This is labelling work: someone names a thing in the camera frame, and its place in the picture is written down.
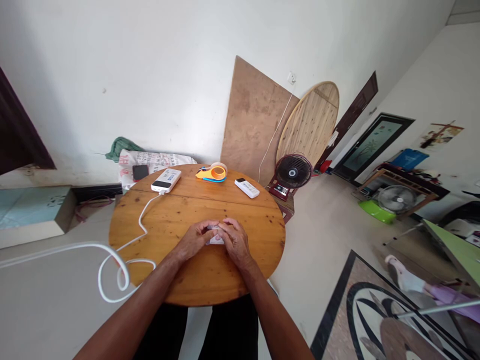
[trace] dark pants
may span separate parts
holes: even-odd
[[[143,337],[134,360],[178,359],[188,307],[163,304]],[[199,360],[258,359],[259,318],[250,295],[213,306]]]

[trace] dark wooden door frame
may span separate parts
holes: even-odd
[[[320,165],[328,159],[332,151],[340,143],[344,135],[350,129],[355,121],[359,118],[360,114],[365,110],[368,104],[372,101],[375,95],[379,92],[379,86],[377,84],[377,73],[374,71],[368,81],[362,87],[355,100],[346,110],[345,114],[341,117],[338,124],[335,126],[334,131],[338,131],[338,136],[333,146],[325,149],[320,157],[320,160],[315,165],[315,169],[319,169]]]
[[[392,123],[398,123],[401,124],[401,127],[399,127],[393,134],[392,136],[385,142],[383,143],[382,146],[378,148],[377,151],[375,151],[372,156],[370,156],[369,160],[366,161],[361,167],[358,168],[357,171],[353,171],[348,169],[346,166],[342,168],[343,164],[348,160],[349,156],[362,144],[362,142],[375,130],[377,127],[378,123],[380,121],[387,120]],[[340,176],[341,178],[348,180],[350,182],[354,182],[355,179],[371,164],[375,161],[376,158],[378,158],[386,148],[388,148],[415,120],[406,118],[406,117],[401,117],[397,115],[392,115],[388,114],[385,112],[381,112],[375,119],[374,122],[371,123],[371,125],[368,127],[368,129],[360,136],[360,138],[356,141],[356,143],[351,147],[350,150],[345,154],[344,157],[340,160],[340,162],[335,166],[335,169],[333,170],[333,173],[335,175]]]
[[[47,148],[0,68],[0,175],[33,164],[56,169]]]

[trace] black smartphone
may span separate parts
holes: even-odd
[[[147,165],[133,165],[133,180],[140,181],[149,175],[149,167]]]

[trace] metal rod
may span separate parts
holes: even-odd
[[[415,225],[414,227],[409,228],[407,231],[402,232],[400,235],[392,237],[392,238],[390,239],[390,241],[384,242],[383,245],[386,246],[386,245],[390,244],[392,241],[395,241],[395,240],[400,239],[402,236],[405,236],[405,235],[407,235],[408,233],[411,233],[413,230],[418,229],[418,228],[422,227],[423,225],[424,225],[424,223],[423,223],[423,222],[420,222],[420,223],[418,223],[417,225]]]
[[[418,314],[428,315],[428,314],[440,313],[447,310],[466,308],[466,307],[475,306],[475,305],[480,305],[480,297],[475,300],[460,302],[457,304],[435,306],[435,307],[429,307],[429,308],[421,309],[417,311],[405,312],[403,314],[398,314],[397,316],[399,319],[404,319],[404,318],[411,318],[412,316],[418,315]]]

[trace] green table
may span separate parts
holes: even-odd
[[[468,280],[472,287],[480,292],[480,248],[425,219],[407,232],[420,226],[425,226],[428,232],[442,244],[443,249],[458,271]],[[474,305],[480,305],[480,297],[470,301],[406,312],[398,315],[398,318],[409,318],[416,313],[427,315]]]

